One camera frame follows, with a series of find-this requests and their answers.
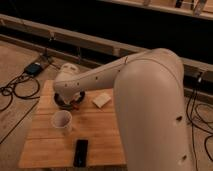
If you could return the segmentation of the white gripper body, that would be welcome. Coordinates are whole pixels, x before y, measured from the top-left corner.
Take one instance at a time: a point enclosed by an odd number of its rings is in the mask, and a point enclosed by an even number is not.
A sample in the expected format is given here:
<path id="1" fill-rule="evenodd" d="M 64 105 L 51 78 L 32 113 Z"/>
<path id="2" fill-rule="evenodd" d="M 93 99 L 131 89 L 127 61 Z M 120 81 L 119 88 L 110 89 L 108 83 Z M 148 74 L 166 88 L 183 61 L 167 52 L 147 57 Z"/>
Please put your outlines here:
<path id="1" fill-rule="evenodd" d="M 81 103 L 83 99 L 84 99 L 84 93 L 83 92 L 79 92 L 79 93 L 75 93 L 69 99 L 63 100 L 62 104 L 64 106 L 73 106 L 75 104 Z"/>

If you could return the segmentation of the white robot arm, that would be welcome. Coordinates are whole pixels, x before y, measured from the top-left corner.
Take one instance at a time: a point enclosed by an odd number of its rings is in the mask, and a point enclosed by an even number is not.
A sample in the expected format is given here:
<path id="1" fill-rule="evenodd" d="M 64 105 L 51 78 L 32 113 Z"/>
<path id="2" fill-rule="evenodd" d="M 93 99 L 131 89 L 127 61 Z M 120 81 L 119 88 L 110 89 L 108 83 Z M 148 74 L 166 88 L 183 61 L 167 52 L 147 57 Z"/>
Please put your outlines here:
<path id="1" fill-rule="evenodd" d="M 131 54 L 82 74 L 63 65 L 53 88 L 68 104 L 111 88 L 128 171 L 194 171 L 184 107 L 184 67 L 174 52 Z"/>

